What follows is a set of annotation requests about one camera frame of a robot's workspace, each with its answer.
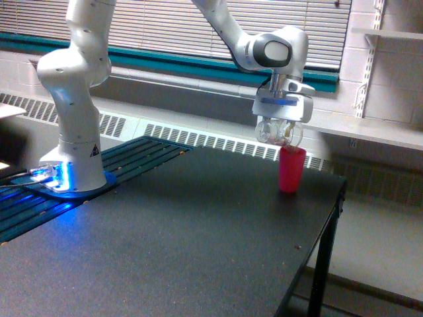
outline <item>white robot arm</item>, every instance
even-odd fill
[[[115,4],[116,0],[69,0],[71,45],[38,62],[38,77],[52,94],[59,116],[59,145],[40,160],[41,165],[59,167],[59,176],[44,184],[55,192],[86,192],[106,183],[98,110],[89,88],[110,74],[107,47]]]
[[[192,0],[226,43],[241,70],[272,70],[270,88],[257,91],[253,114],[262,116],[256,129],[259,141],[282,143],[295,122],[311,119],[315,89],[302,83],[308,37],[298,28],[286,26],[251,36],[232,17],[226,0]],[[288,131],[282,131],[286,120]]]
[[[282,120],[291,127],[295,122],[308,122],[313,110],[308,95],[314,89],[301,83],[308,49],[304,31],[287,26],[251,36],[231,16],[226,0],[192,2],[227,44],[240,69],[272,70],[270,89],[257,91],[252,109],[264,117],[256,129],[259,141],[284,139]],[[110,74],[107,46],[115,4],[116,0],[69,0],[66,22],[71,45],[43,56],[38,63],[40,81],[52,94],[59,115],[59,145],[40,160],[41,165],[59,166],[58,176],[44,184],[55,192],[86,192],[106,183],[98,110],[89,88]]]

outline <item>red cup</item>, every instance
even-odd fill
[[[305,161],[305,149],[285,148],[279,154],[279,188],[284,193],[298,190]]]

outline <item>window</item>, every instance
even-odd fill
[[[338,70],[351,0],[227,0],[250,34],[284,25],[309,35],[307,67]],[[68,0],[3,0],[0,32],[69,39]],[[190,0],[118,0],[109,44],[160,52],[229,59],[220,37]]]

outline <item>teal window frame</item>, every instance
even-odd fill
[[[69,47],[68,41],[0,32],[0,48],[4,50],[47,53],[67,47]],[[226,81],[240,81],[250,85],[261,84],[270,74],[270,71],[242,73],[232,61],[204,57],[116,46],[109,46],[108,53],[112,63],[127,67],[141,67],[152,71],[167,71]],[[321,92],[336,92],[338,80],[339,74],[333,72],[304,70],[303,74],[303,82]]]

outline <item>blue mount plate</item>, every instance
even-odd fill
[[[64,201],[70,201],[70,200],[85,201],[88,199],[92,199],[96,196],[99,196],[103,194],[104,192],[111,190],[113,187],[116,187],[117,179],[115,175],[113,175],[110,172],[104,171],[104,176],[106,176],[106,183],[103,187],[100,187],[96,190],[89,190],[86,192],[56,193],[56,192],[53,192],[52,190],[49,190],[47,187],[41,184],[28,185],[28,186],[25,186],[25,188],[27,188],[28,190],[34,193],[47,196],[50,198],[56,198],[56,199],[60,199]],[[33,180],[31,180],[29,176],[24,176],[24,177],[14,179],[12,181],[12,184],[19,185],[19,184],[25,184],[29,182],[33,182]]]

